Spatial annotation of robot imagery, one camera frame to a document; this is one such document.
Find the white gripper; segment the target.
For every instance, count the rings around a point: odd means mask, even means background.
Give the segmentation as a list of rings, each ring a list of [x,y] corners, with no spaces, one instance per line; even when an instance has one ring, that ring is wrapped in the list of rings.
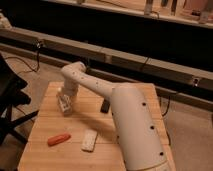
[[[77,93],[78,93],[78,87],[74,86],[74,87],[61,87],[61,94],[62,95],[58,95],[57,94],[57,99],[58,99],[58,104],[60,106],[61,109],[65,109],[66,108],[66,103],[64,101],[64,97],[63,95],[66,95],[70,98],[70,107],[71,107],[71,112],[74,112],[75,110],[75,106],[78,102],[78,98],[77,98]]]

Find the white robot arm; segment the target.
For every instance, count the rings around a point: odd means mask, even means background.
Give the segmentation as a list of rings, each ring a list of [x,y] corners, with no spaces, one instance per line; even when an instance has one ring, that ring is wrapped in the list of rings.
[[[144,94],[133,83],[113,83],[86,74],[82,62],[61,68],[62,92],[76,95],[81,85],[111,105],[126,171],[172,171]]]

